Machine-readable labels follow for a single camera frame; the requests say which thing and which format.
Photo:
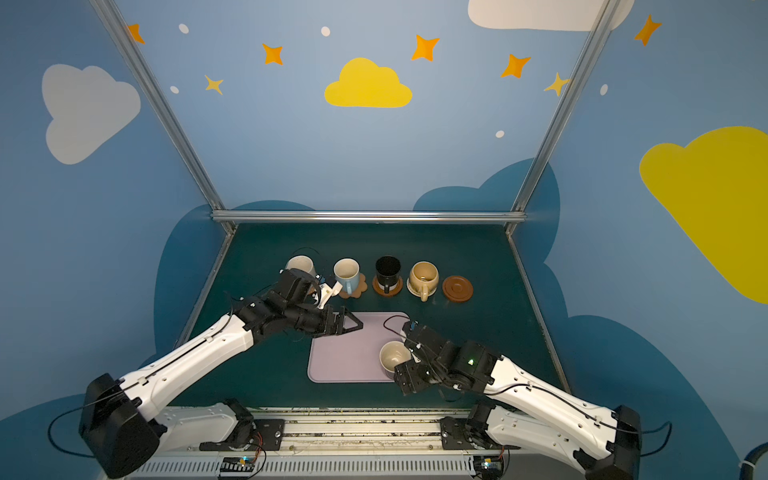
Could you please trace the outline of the lavender mug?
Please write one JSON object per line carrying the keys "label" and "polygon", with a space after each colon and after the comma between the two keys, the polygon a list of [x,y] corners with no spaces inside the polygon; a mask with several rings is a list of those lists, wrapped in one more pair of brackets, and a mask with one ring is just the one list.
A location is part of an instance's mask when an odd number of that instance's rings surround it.
{"label": "lavender mug", "polygon": [[394,378],[395,367],[412,359],[411,351],[401,341],[384,344],[379,352],[379,362],[389,379]]}

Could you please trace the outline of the light blue mug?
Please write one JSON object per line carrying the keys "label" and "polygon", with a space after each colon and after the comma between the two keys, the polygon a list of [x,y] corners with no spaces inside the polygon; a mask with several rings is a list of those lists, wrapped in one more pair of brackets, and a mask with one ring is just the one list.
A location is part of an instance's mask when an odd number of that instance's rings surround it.
{"label": "light blue mug", "polygon": [[336,280],[342,285],[342,292],[345,295],[351,296],[358,289],[360,266],[356,260],[352,258],[338,260],[333,267],[333,272]]}

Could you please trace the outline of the white cream mug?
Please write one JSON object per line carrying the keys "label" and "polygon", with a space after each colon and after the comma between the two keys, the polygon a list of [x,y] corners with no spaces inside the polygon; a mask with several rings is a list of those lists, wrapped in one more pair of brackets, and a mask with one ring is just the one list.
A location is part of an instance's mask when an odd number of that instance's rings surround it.
{"label": "white cream mug", "polygon": [[309,256],[306,256],[306,255],[295,255],[295,256],[291,257],[287,261],[287,263],[285,265],[285,269],[286,270],[291,270],[291,269],[300,270],[300,271],[303,271],[305,273],[308,273],[312,277],[315,277],[317,275],[314,261]]}

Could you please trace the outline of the dark wooden round coaster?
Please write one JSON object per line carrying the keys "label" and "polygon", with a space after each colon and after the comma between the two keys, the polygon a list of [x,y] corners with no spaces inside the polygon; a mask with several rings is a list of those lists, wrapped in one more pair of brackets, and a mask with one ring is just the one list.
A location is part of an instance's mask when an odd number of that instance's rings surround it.
{"label": "dark wooden round coaster", "polygon": [[374,288],[374,291],[375,291],[375,292],[376,292],[378,295],[380,295],[380,296],[383,296],[383,297],[387,297],[387,298],[391,298],[391,297],[394,297],[394,296],[398,295],[398,294],[401,292],[401,290],[403,289],[403,284],[404,284],[404,281],[403,281],[403,279],[402,279],[402,278],[399,278],[399,279],[398,279],[398,282],[397,282],[397,283],[396,283],[394,286],[391,286],[391,287],[389,288],[389,290],[386,290],[386,289],[385,289],[385,288],[384,288],[384,287],[383,287],[383,286],[382,286],[382,285],[381,285],[381,284],[378,282],[378,280],[377,280],[377,279],[374,279],[374,280],[373,280],[373,288]]}

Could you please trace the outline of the brown wooden round coaster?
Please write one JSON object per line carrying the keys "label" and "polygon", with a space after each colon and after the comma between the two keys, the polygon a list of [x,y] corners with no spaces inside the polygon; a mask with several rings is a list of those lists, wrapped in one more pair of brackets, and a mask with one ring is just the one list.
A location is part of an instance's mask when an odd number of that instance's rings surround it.
{"label": "brown wooden round coaster", "polygon": [[474,295],[472,283],[463,276],[452,275],[443,280],[442,291],[451,302],[464,303]]}

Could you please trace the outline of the black mug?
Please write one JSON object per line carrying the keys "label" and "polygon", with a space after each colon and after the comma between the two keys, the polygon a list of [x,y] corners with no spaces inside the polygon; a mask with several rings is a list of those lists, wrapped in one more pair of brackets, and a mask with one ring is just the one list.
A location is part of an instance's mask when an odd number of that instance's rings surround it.
{"label": "black mug", "polygon": [[401,278],[401,262],[390,255],[380,257],[375,263],[375,279],[386,289],[394,286]]}

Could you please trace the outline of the white woven round coaster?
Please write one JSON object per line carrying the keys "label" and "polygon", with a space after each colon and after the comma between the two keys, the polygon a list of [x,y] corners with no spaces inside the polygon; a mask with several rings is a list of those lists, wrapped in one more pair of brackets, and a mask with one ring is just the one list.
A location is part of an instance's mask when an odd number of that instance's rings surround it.
{"label": "white woven round coaster", "polygon": [[412,295],[414,295],[415,297],[419,298],[419,299],[420,299],[422,302],[426,302],[427,298],[429,298],[430,296],[434,295],[434,294],[435,294],[435,292],[437,291],[437,286],[436,286],[436,285],[428,285],[428,291],[427,291],[427,294],[426,294],[426,296],[425,296],[425,297],[423,297],[423,296],[422,296],[422,293],[421,293],[421,290],[420,290],[420,287],[419,287],[418,285],[414,286],[414,285],[411,283],[411,280],[410,280],[410,279],[408,279],[408,280],[406,281],[406,286],[407,286],[407,288],[408,288],[408,291],[409,291],[409,292],[410,292]]}

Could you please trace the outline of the yellow mug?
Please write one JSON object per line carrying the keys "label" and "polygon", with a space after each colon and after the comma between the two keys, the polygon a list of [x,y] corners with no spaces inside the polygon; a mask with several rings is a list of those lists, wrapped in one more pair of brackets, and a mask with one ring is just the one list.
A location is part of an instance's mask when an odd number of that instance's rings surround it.
{"label": "yellow mug", "polygon": [[418,285],[420,287],[422,296],[425,297],[428,285],[439,286],[439,271],[431,262],[419,261],[413,265],[408,279],[411,280],[414,286]]}

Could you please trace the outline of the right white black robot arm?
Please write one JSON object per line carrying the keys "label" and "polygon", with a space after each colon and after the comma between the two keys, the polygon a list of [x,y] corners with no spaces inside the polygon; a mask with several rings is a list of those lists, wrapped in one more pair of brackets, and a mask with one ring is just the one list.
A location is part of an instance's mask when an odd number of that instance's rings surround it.
{"label": "right white black robot arm", "polygon": [[412,357],[396,366],[404,394],[439,385],[481,395],[458,433],[478,449],[527,450],[587,479],[635,479],[642,449],[639,414],[579,399],[477,342],[458,346],[431,328],[407,321],[395,328]]}

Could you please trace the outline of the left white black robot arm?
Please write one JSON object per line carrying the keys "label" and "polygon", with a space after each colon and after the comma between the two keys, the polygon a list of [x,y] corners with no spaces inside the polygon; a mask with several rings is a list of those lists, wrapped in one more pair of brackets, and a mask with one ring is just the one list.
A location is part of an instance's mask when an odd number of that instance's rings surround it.
{"label": "left white black robot arm", "polygon": [[313,338],[363,328],[346,308],[249,297],[208,330],[154,363],[87,386],[78,432],[110,479],[124,477],[158,450],[166,428],[156,417],[184,390],[230,358],[288,329]]}

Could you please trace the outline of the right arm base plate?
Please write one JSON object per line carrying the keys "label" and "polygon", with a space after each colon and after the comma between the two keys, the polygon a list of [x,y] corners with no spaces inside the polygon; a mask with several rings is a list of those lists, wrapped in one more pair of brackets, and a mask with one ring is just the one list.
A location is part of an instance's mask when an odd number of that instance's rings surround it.
{"label": "right arm base plate", "polygon": [[519,446],[494,441],[485,421],[447,416],[439,420],[439,426],[444,450],[520,450]]}

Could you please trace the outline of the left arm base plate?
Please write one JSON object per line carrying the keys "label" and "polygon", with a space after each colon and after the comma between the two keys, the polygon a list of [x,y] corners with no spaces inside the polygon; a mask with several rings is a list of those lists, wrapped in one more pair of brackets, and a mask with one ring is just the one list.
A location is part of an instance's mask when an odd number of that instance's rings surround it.
{"label": "left arm base plate", "polygon": [[218,442],[203,442],[200,451],[277,451],[280,449],[283,419],[238,420],[233,431]]}

